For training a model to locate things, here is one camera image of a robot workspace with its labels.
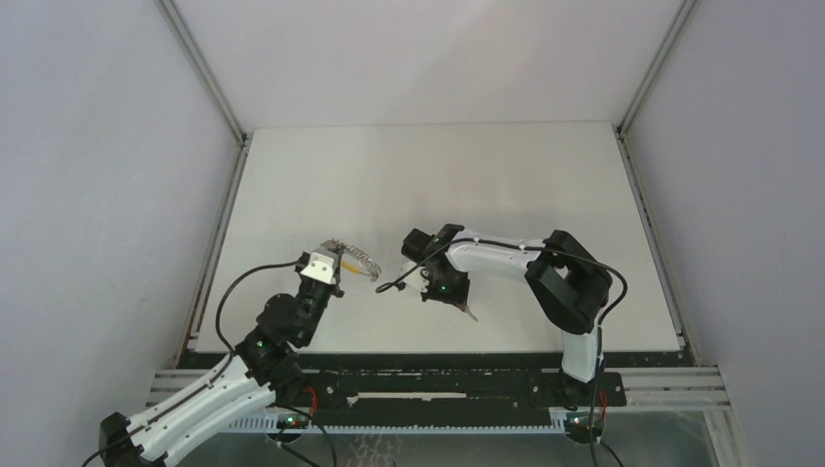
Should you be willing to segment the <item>red key tag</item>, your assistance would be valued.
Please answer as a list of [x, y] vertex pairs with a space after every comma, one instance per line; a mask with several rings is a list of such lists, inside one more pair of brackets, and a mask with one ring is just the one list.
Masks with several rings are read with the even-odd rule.
[[464, 314], [466, 314], [467, 316], [469, 316], [469, 317], [470, 317], [472, 320], [474, 320], [475, 322], [478, 322], [478, 321], [479, 321], [478, 317], [477, 317], [477, 316], [476, 316], [476, 315], [475, 315], [475, 314], [471, 311], [470, 307], [468, 307], [467, 305], [462, 305], [462, 306], [460, 307], [460, 310], [461, 310]]

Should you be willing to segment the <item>keyring bunch with coloured tags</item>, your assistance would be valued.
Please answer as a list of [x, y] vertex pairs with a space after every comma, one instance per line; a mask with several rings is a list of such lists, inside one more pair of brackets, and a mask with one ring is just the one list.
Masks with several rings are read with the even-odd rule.
[[372, 282], [377, 282], [380, 278], [380, 266], [368, 253], [362, 249], [354, 245], [344, 243], [335, 238], [322, 242], [320, 246], [334, 253], [342, 253], [343, 255], [350, 257], [355, 262], [355, 265], [353, 265], [347, 261], [341, 261], [341, 266], [344, 269], [359, 275], [368, 276]]

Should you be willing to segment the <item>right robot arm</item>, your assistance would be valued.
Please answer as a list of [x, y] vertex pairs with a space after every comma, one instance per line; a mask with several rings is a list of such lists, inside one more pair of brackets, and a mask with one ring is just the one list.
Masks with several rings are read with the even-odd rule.
[[473, 272], [525, 283], [561, 332], [563, 395], [585, 405], [599, 394], [597, 318], [608, 307], [613, 273], [572, 234], [556, 230], [547, 238], [517, 240], [445, 224], [436, 233], [411, 230], [401, 253], [407, 263], [391, 287], [412, 287], [425, 302], [461, 311], [468, 309]]

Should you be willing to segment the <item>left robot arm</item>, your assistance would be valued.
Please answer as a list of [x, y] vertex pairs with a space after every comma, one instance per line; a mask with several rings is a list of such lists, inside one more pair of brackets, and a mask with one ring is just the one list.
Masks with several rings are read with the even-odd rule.
[[176, 466], [239, 418], [275, 402], [297, 403], [305, 390], [297, 351], [311, 343], [330, 299], [343, 294], [341, 256], [339, 247], [319, 247], [292, 262], [296, 294], [269, 298], [253, 330], [194, 382], [140, 413], [104, 418], [90, 458], [106, 466]]

